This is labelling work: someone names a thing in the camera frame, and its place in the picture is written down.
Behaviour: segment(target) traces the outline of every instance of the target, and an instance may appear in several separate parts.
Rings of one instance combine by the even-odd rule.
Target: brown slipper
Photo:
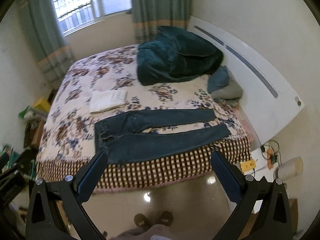
[[[165,225],[165,226],[169,227],[169,226],[171,226],[172,221],[173,221],[172,213],[166,210],[161,213],[156,224],[161,224],[161,225]]]
[[[151,228],[152,227],[152,224],[150,223],[150,221],[146,218],[146,216],[144,214],[136,214],[134,216],[134,219],[133,219],[134,223],[136,224],[136,226],[138,228]]]

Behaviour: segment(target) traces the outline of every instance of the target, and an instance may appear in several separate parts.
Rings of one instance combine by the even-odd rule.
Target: cylindrical container
[[[293,177],[299,176],[303,171],[303,162],[301,157],[296,157],[283,163],[277,169],[277,178],[286,181]]]

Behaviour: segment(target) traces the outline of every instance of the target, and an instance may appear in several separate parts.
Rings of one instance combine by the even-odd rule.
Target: green curtain
[[[53,7],[53,0],[17,0],[21,27],[46,80],[58,89],[73,64]]]
[[[188,27],[191,0],[132,0],[137,43],[154,40],[157,26]]]

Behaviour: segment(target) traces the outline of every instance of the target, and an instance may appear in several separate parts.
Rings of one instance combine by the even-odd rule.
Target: tile floor
[[[147,192],[150,192],[150,202],[144,199]],[[107,239],[135,228],[133,218],[137,213],[145,214],[154,222],[162,211],[169,210],[174,217],[171,232],[178,239],[209,240],[231,213],[226,194],[214,173],[151,190],[92,195],[83,207],[96,227],[108,232]]]

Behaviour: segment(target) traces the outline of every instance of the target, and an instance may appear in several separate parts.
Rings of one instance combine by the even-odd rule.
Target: yellow box
[[[47,113],[51,107],[50,103],[44,97],[39,98],[32,106]]]
[[[246,171],[252,170],[255,167],[256,167],[256,162],[253,159],[250,160],[250,161],[246,161],[246,162],[240,163],[240,168],[241,168],[242,172],[246,172]]]

